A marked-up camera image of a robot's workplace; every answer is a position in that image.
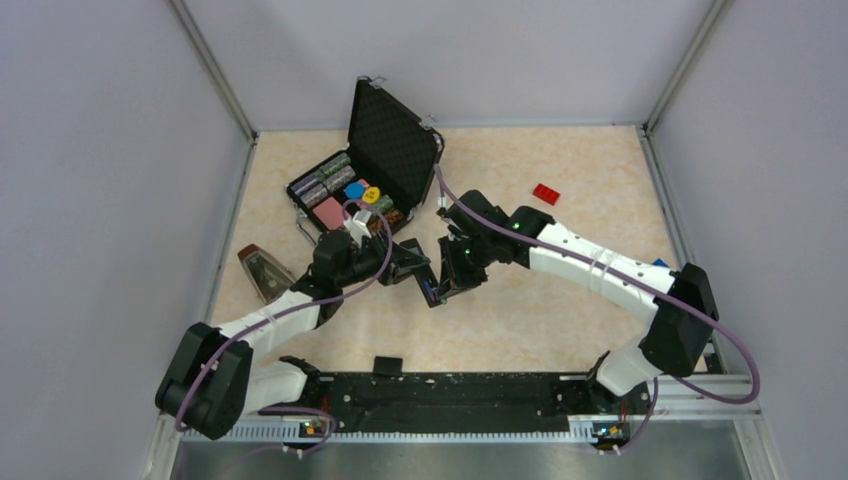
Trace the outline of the black battery cover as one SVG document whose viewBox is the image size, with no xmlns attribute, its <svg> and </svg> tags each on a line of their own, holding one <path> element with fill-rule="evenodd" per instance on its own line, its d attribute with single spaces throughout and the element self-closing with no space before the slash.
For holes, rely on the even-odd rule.
<svg viewBox="0 0 848 480">
<path fill-rule="evenodd" d="M 399 377 L 403 375 L 403 359 L 399 357 L 375 356 L 372 374 L 377 377 Z"/>
</svg>

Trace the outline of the black remote control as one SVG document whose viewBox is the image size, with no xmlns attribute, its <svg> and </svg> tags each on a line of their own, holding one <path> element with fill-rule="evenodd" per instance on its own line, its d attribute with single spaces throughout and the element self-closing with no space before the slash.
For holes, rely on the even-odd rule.
<svg viewBox="0 0 848 480">
<path fill-rule="evenodd" d="M 433 270 L 429 266 L 420 267 L 414 271 L 414 278 L 428 307 L 434 308 L 441 305 L 441 300 L 438 298 L 438 282 Z"/>
</svg>

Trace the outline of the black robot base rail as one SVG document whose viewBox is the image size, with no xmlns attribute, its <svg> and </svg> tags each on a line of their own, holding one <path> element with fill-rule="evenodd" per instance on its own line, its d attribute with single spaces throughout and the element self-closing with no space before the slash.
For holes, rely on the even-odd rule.
<svg viewBox="0 0 848 480">
<path fill-rule="evenodd" d="M 560 443 L 613 452 L 645 427 L 657 381 L 621 398 L 558 372 L 320 372 L 299 401 L 243 415 L 221 441 L 304 450 L 352 444 Z"/>
</svg>

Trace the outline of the blue purple AA battery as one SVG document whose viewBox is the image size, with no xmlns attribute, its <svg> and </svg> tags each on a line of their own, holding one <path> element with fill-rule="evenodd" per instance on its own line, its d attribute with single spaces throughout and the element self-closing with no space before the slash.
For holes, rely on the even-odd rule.
<svg viewBox="0 0 848 480">
<path fill-rule="evenodd" d="M 434 301 L 435 301 L 435 300 L 437 300 L 437 299 L 438 299 L 438 296 L 437 296 L 437 291 L 436 291 L 436 289 L 435 289 L 435 288 L 434 288 L 434 287 L 433 287 L 433 286 L 432 286 L 429 282 L 426 282 L 426 283 L 428 284 L 428 285 L 427 285 L 427 288 L 428 288 L 428 291 L 429 291 L 429 295 L 430 295 L 430 297 L 431 297 Z"/>
</svg>

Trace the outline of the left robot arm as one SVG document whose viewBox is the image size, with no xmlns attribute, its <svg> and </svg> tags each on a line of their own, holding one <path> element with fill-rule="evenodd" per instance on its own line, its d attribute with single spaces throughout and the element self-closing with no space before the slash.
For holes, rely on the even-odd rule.
<svg viewBox="0 0 848 480">
<path fill-rule="evenodd" d="M 378 282 L 400 283 L 430 265 L 412 240 L 394 242 L 378 232 L 355 238 L 343 230 L 322 234 L 306 273 L 265 308 L 218 327 L 204 323 L 184 333 L 154 397 L 180 431 L 217 440 L 245 414 L 275 404 L 308 413 L 319 404 L 317 373 L 308 363 L 260 360 L 294 337 L 327 323 L 353 293 Z"/>
</svg>

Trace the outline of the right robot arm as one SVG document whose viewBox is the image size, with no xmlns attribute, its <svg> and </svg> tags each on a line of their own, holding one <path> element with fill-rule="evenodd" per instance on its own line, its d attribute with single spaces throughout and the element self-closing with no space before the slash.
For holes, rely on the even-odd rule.
<svg viewBox="0 0 848 480">
<path fill-rule="evenodd" d="M 586 385 L 589 404 L 612 412 L 634 387 L 663 374 L 685 378 L 698 365 L 718 312 L 704 269 L 685 263 L 674 270 L 602 247 L 572 232 L 552 216 L 528 206 L 507 215 L 478 190 L 449 204 L 438 216 L 449 233 L 440 238 L 442 298 L 474 289 L 493 263 L 516 263 L 585 287 L 627 310 L 644 332 L 603 354 Z"/>
</svg>

